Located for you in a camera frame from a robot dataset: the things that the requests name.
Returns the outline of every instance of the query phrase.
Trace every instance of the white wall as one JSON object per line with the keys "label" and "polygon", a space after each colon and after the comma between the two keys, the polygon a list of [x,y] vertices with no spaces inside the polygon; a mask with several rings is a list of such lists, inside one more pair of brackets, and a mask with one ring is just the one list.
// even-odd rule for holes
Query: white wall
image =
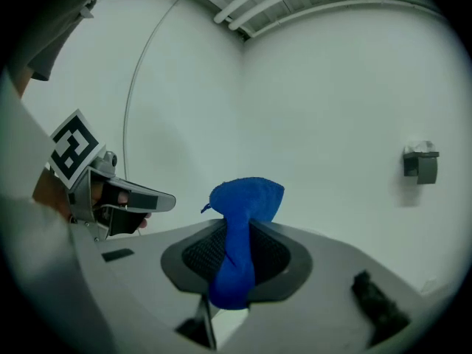
{"label": "white wall", "polygon": [[[47,133],[80,108],[119,157],[122,126],[139,55],[175,0],[99,0],[60,53],[48,83],[32,80],[24,102]],[[193,0],[181,2],[153,39],[133,93],[129,179],[170,192],[174,210],[143,233],[220,217],[200,214],[213,187],[237,177],[236,105],[243,44]]]}
{"label": "white wall", "polygon": [[[471,249],[472,84],[443,22],[408,10],[314,16],[249,41],[243,175],[285,186],[276,221],[363,249],[418,289]],[[411,139],[440,151],[435,185],[404,178]]]}

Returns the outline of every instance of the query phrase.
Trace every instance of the blue fabric object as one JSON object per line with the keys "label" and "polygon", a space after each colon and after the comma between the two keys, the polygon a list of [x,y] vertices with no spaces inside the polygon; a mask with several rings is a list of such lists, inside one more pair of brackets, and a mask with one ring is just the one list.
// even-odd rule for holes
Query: blue fabric object
{"label": "blue fabric object", "polygon": [[264,178],[240,178],[216,187],[209,205],[227,222],[225,256],[209,287],[209,299],[219,308],[246,308],[247,293],[255,286],[249,220],[272,221],[282,202],[284,187]]}

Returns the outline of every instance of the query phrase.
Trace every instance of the white cable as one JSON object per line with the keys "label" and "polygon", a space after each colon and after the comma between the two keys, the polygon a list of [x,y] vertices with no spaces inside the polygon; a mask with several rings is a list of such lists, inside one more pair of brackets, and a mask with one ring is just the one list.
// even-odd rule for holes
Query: white cable
{"label": "white cable", "polygon": [[122,146],[123,146],[123,164],[125,168],[125,180],[128,180],[128,151],[127,151],[127,143],[126,143],[126,138],[128,136],[128,116],[130,113],[130,105],[131,105],[131,98],[133,96],[133,90],[134,90],[134,84],[136,83],[136,79],[138,77],[139,69],[141,68],[142,61],[145,58],[146,52],[148,51],[148,48],[150,46],[151,41],[153,40],[154,36],[157,33],[157,29],[161,26],[162,22],[165,20],[169,12],[178,4],[178,2],[181,0],[176,0],[170,8],[167,10],[167,12],[162,16],[162,18],[159,20],[157,23],[156,27],[154,28],[153,32],[150,34],[144,49],[141,52],[141,55],[139,56],[138,63],[136,64],[136,67],[134,68],[134,73],[133,73],[133,78],[131,79],[131,84],[130,88],[128,90],[128,98],[126,99],[126,108],[125,108],[125,118],[123,120],[123,139],[122,139]]}

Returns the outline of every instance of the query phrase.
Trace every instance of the person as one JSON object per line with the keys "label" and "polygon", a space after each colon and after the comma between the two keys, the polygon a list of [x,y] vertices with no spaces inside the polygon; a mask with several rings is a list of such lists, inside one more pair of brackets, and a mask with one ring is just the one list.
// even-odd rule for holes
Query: person
{"label": "person", "polygon": [[[31,79],[48,81],[60,50],[84,18],[91,18],[91,10],[97,0],[53,0],[46,19],[38,19],[36,31],[30,32],[23,45],[22,56],[13,58],[8,68],[20,97],[23,96]],[[95,205],[101,198],[103,183],[92,184],[91,199]],[[47,169],[42,172],[33,198],[40,204],[51,207],[70,220],[71,211],[66,197],[66,189],[59,178]],[[126,204],[128,194],[120,193],[118,203]],[[148,224],[146,218],[139,228]]]}

